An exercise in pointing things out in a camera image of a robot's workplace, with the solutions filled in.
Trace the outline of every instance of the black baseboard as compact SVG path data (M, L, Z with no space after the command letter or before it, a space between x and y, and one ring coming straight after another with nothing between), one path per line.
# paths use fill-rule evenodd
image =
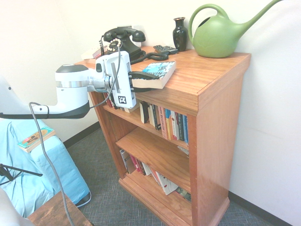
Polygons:
M71 147L72 145L76 144L86 136L90 135L91 133L95 132L100 128L99 122L94 123L93 125L89 126L88 128L84 129L83 131L79 132L78 134L74 135L73 137L69 138L64 142L66 148Z
M229 199L232 202L235 202L237 205L246 209L247 211L259 216L261 219L267 221L273 226L292 226L289 223L286 223L282 219L270 214L269 212L263 210L262 208L250 203L249 201L239 197L238 195L229 192Z

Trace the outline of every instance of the watering can handle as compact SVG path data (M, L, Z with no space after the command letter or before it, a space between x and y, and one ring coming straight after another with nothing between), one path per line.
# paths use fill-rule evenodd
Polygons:
M221 16L221 17L224 17L226 19L229 19L227 13L225 12L225 10L223 10L221 7L215 5L215 4L206 4L206 5L203 5L199 8L197 8L196 11L194 11L194 13L192 14L191 18L190 18L190 21L189 21L189 27L188 27L188 36L189 36L189 39L191 41L191 43L193 44L193 37L192 37L192 22L194 20L194 18L196 17L196 15L199 13L199 11L203 10L203 9L206 9L206 8L213 8L217 11L217 16Z

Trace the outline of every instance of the remote control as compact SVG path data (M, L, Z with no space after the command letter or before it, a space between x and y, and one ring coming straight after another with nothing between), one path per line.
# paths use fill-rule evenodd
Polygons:
M154 49L157 53L162 53L162 54L176 54L178 52L178 49L172 48L170 46L161 46L161 45L156 45L154 46Z

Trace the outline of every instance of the wooden shelf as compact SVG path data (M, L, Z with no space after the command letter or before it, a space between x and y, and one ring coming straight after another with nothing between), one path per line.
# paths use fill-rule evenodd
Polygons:
M133 111L131 113L127 113L120 109L114 109L113 107L109 107L108 105L104 105L103 108L104 108L104 110L163 138L161 130L156 130L149 123L141 122L140 109L136 109L135 111ZM181 141L181 140L168 140L168 141L188 150L188 145L184 141Z
M189 158L176 145L140 127L117 141L116 144L191 193Z
M119 183L166 224L192 225L191 203L176 192L165 195L152 176L143 176L135 171L119 179Z

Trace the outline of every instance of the black rotary telephone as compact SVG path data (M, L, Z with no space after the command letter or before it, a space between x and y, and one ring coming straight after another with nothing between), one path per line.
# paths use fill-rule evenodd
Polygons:
M135 64L138 62L141 62L148 59L153 60L167 60L168 54L159 54L159 53L148 53L146 54L145 51L141 50L139 47L137 47L131 40L130 36L132 36L133 41L136 42L143 42L145 41L145 35L142 31L133 29L133 28L127 28L127 27L118 27L111 29L107 31L103 36L103 40L107 42L114 41L116 39L121 40L122 45L120 47L121 51L126 51L129 53L131 64ZM102 55L103 54L111 54L115 52L117 49L111 48L107 52L104 53L103 49L103 43L102 40L99 41L101 49L102 49Z

